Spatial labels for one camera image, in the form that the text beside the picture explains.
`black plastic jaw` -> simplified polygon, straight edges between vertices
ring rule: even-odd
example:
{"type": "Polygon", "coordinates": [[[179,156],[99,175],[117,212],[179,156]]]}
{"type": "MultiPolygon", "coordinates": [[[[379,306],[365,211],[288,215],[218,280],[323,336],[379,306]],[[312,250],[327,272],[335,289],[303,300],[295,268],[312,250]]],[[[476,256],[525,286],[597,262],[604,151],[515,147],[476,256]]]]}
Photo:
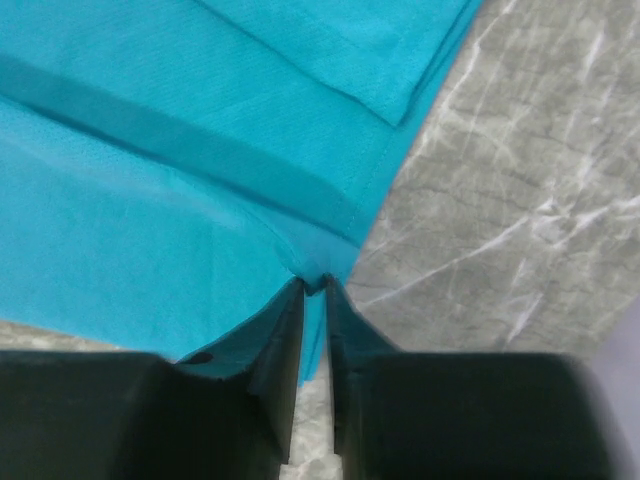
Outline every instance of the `black plastic jaw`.
{"type": "Polygon", "coordinates": [[[277,479],[289,454],[304,291],[178,364],[0,352],[0,478],[277,479]]]}
{"type": "Polygon", "coordinates": [[[619,478],[572,360],[401,352],[332,279],[327,315],[345,480],[619,478]]]}

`turquoise fabric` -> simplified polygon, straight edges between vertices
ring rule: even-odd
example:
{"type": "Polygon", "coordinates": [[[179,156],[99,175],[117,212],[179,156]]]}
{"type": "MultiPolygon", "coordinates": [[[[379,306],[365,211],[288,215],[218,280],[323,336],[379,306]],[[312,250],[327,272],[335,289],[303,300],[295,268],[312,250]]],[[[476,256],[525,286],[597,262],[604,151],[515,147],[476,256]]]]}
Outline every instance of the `turquoise fabric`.
{"type": "Polygon", "coordinates": [[[179,358],[346,281],[480,3],[3,1],[0,317],[179,358]]]}

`gray marble countertop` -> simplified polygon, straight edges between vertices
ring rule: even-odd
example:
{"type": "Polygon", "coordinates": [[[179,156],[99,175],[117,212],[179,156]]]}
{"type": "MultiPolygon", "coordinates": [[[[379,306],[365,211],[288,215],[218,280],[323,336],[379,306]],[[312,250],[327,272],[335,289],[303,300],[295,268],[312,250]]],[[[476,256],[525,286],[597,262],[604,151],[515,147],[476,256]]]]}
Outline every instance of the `gray marble countertop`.
{"type": "MultiPolygon", "coordinates": [[[[640,4],[487,0],[349,285],[407,349],[590,357],[640,292],[640,4]]],[[[0,323],[0,348],[113,348],[0,323]]],[[[339,477],[323,365],[282,478],[339,477]]]]}

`fabric fold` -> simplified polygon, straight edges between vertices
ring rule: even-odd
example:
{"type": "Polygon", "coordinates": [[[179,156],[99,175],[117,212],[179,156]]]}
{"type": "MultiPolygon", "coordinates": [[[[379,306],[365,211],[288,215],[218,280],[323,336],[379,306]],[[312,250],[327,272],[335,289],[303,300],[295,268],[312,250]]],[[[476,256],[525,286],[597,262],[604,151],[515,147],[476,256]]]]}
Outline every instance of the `fabric fold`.
{"type": "Polygon", "coordinates": [[[391,125],[415,101],[473,0],[374,2],[200,0],[307,75],[391,125]]]}
{"type": "Polygon", "coordinates": [[[346,282],[481,1],[441,3],[4,2],[0,318],[180,358],[346,282]]]}

